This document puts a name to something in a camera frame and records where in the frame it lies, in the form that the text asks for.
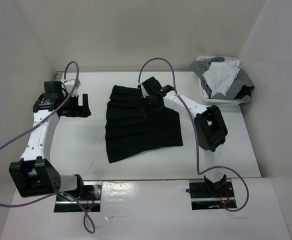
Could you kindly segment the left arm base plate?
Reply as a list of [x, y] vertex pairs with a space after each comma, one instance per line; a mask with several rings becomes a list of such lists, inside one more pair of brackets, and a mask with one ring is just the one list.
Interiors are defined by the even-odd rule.
[[[100, 212], [102, 197], [101, 181], [84, 181], [82, 193], [75, 196], [82, 207], [88, 212]], [[62, 193], [55, 199], [55, 213], [78, 213], [82, 209], [77, 202], [70, 196]]]

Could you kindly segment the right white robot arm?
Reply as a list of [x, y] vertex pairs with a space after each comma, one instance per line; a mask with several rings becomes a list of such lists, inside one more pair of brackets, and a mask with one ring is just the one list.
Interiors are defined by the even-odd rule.
[[190, 120], [196, 142], [197, 174], [204, 177], [205, 192], [211, 197], [217, 196], [223, 190], [227, 177], [223, 175], [218, 179], [210, 179], [206, 176], [207, 172], [220, 169], [221, 166], [212, 165], [200, 170], [200, 149], [215, 157], [226, 142], [228, 129], [221, 110], [216, 105], [208, 107], [182, 95], [177, 91], [175, 81], [173, 85], [162, 86], [157, 79], [151, 77], [139, 82], [138, 88], [147, 110], [155, 111], [165, 107]]

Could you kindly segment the black pleated skirt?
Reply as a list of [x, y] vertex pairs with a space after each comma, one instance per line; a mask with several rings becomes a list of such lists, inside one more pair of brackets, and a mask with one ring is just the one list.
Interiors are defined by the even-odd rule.
[[109, 163], [143, 152], [181, 147], [180, 115], [167, 107], [145, 116], [139, 108], [138, 88], [115, 85], [106, 109], [105, 144]]

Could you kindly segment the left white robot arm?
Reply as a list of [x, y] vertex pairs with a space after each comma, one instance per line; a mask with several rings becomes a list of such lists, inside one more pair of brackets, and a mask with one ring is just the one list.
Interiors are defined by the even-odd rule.
[[79, 105], [75, 79], [46, 81], [45, 92], [33, 105], [33, 126], [25, 151], [9, 166], [13, 182], [23, 197], [68, 193], [74, 200], [84, 197], [86, 188], [80, 175], [61, 175], [50, 163], [51, 146], [60, 117], [87, 118], [91, 115], [88, 95]]

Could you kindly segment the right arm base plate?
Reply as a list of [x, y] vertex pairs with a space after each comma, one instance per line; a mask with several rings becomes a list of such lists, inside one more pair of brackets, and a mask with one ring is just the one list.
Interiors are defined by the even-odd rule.
[[216, 193], [211, 194], [206, 188], [204, 180], [191, 180], [185, 190], [190, 195], [192, 210], [236, 209], [237, 203], [233, 185], [228, 180]]

